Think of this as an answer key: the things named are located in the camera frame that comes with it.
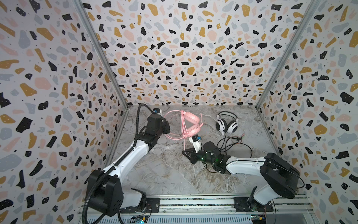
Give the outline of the pink headphones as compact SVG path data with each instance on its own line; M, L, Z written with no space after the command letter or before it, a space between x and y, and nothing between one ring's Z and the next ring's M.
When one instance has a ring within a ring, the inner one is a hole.
M181 119L181 136L178 138L172 137L170 134L165 134L165 136L171 140L182 140L190 138L199 133L201 127L204 125L202 122L202 115L200 118L191 112L186 112L184 110L172 110L165 114L164 118L172 113L180 113Z

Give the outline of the white black headphones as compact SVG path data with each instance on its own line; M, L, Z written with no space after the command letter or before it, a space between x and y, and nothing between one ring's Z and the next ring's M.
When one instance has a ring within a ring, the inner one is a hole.
M228 116L232 118L232 120L227 122L222 118L222 116ZM228 133L232 134L238 129L238 121L239 119L236 114L228 111L222 111L216 116L215 127L216 130L219 131L222 136Z

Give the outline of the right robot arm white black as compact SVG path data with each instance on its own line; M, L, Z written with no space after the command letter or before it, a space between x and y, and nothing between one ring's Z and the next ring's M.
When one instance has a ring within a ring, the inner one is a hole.
M192 163L210 165L215 173L223 175L246 174L259 176L264 180L261 188L255 187L248 203L266 205L278 197L293 199L296 196L299 171L274 153L259 158L237 158L223 154L211 141L182 151Z

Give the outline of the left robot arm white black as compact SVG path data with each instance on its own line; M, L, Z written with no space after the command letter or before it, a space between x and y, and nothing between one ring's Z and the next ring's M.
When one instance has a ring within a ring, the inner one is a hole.
M142 212L146 209L146 193L138 189L123 190L122 183L137 162L157 144L162 134L170 133L168 124L159 128L146 126L136 137L136 146L127 151L103 170L94 170L88 179L86 198L82 211L82 222L88 223L88 209L101 213L94 221L99 223L105 216L114 216L120 210L130 208Z

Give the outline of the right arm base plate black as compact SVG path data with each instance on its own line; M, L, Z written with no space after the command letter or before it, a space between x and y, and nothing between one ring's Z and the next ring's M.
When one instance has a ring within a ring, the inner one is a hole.
M234 208L236 212L273 212L271 202L262 205L249 197L234 197Z

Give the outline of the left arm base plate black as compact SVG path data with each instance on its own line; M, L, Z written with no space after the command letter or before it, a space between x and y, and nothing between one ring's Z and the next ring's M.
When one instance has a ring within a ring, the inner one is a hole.
M160 198L159 197L150 197L145 200L141 200L138 206L136 207L126 207L120 210L122 214L145 214L145 213L159 213L160 208Z

